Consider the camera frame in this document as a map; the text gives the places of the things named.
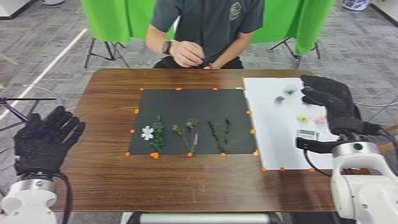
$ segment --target black glove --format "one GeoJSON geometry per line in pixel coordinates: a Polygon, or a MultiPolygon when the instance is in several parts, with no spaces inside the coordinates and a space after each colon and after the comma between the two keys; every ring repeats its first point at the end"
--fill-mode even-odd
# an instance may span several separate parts
{"type": "Polygon", "coordinates": [[[14,136],[18,175],[27,172],[59,173],[71,146],[78,142],[85,123],[64,107],[57,107],[44,120],[32,114],[25,128],[14,136]]]}
{"type": "Polygon", "coordinates": [[[318,76],[302,75],[300,79],[306,95],[302,101],[307,104],[325,106],[331,133],[339,135],[348,131],[357,134],[379,135],[380,126],[363,122],[348,86],[318,76]]]}

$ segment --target small plant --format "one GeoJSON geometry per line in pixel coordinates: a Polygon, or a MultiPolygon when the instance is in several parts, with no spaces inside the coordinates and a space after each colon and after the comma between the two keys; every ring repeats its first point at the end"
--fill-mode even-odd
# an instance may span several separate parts
{"type": "Polygon", "coordinates": [[[165,126],[164,126],[162,117],[158,116],[155,123],[153,123],[153,140],[149,143],[149,145],[155,148],[155,153],[151,153],[151,157],[155,159],[158,159],[162,148],[165,147],[164,134],[165,134],[165,126]]]}
{"type": "Polygon", "coordinates": [[[199,121],[188,120],[185,123],[185,128],[181,128],[178,126],[178,124],[174,124],[174,126],[172,126],[172,131],[178,134],[178,136],[181,137],[185,145],[187,145],[188,157],[192,157],[194,152],[196,152],[196,145],[197,145],[197,129],[196,129],[196,127],[197,127],[197,125],[199,125],[199,121]]]}
{"type": "Polygon", "coordinates": [[[222,156],[226,156],[226,147],[227,147],[227,144],[229,144],[229,133],[231,133],[231,121],[229,121],[229,119],[224,120],[224,124],[226,124],[226,131],[224,131],[224,136],[220,136],[219,133],[217,133],[217,130],[215,130],[217,122],[208,121],[212,135],[213,135],[213,138],[215,138],[217,148],[219,148],[222,156]]]}

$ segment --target dark green t-shirt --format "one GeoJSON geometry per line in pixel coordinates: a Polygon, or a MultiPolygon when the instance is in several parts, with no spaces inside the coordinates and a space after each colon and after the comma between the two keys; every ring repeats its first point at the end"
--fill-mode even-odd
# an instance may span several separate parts
{"type": "Polygon", "coordinates": [[[265,0],[158,0],[151,25],[167,32],[180,17],[176,40],[204,49],[204,65],[224,53],[238,33],[263,27],[265,0]]]}

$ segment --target person's arm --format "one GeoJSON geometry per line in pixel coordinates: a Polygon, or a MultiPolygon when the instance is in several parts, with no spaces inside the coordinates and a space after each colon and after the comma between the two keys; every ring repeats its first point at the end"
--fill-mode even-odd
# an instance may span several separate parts
{"type": "MultiPolygon", "coordinates": [[[[156,54],[164,54],[164,44],[165,44],[165,32],[149,25],[148,35],[146,35],[146,46],[155,51],[156,54]]],[[[203,47],[188,41],[172,41],[171,44],[171,56],[181,67],[188,68],[203,64],[203,47]]]]}
{"type": "Polygon", "coordinates": [[[217,58],[213,64],[204,67],[204,69],[220,69],[227,62],[240,56],[245,51],[252,41],[252,33],[240,33],[233,44],[220,57],[217,58]]]}
{"type": "MultiPolygon", "coordinates": [[[[171,29],[176,18],[181,15],[183,10],[183,0],[158,0],[153,20],[146,34],[146,46],[155,51],[156,54],[164,53],[164,44],[167,41],[167,31],[171,29]]],[[[174,41],[171,44],[171,56],[181,67],[188,68],[203,64],[203,48],[201,46],[188,42],[174,41]]]]}
{"type": "Polygon", "coordinates": [[[245,51],[251,41],[252,32],[263,27],[263,14],[265,14],[265,0],[251,0],[252,8],[247,12],[245,19],[240,26],[240,33],[235,42],[231,43],[227,50],[217,58],[213,64],[204,69],[220,69],[227,62],[240,56],[245,51]]]}

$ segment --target white board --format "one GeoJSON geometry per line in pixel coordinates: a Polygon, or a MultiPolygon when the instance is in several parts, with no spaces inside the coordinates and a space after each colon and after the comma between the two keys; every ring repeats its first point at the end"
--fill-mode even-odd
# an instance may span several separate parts
{"type": "MultiPolygon", "coordinates": [[[[320,133],[320,141],[336,141],[327,123],[316,123],[325,116],[325,108],[302,103],[302,81],[299,78],[245,78],[245,97],[252,111],[252,124],[263,167],[268,170],[281,168],[302,170],[311,166],[304,159],[302,150],[295,147],[297,131],[309,130],[320,133]],[[297,92],[286,94],[286,87],[295,86],[297,92]],[[300,122],[299,116],[309,116],[300,122]]],[[[332,169],[332,155],[309,152],[309,159],[320,169],[332,169]]]]}

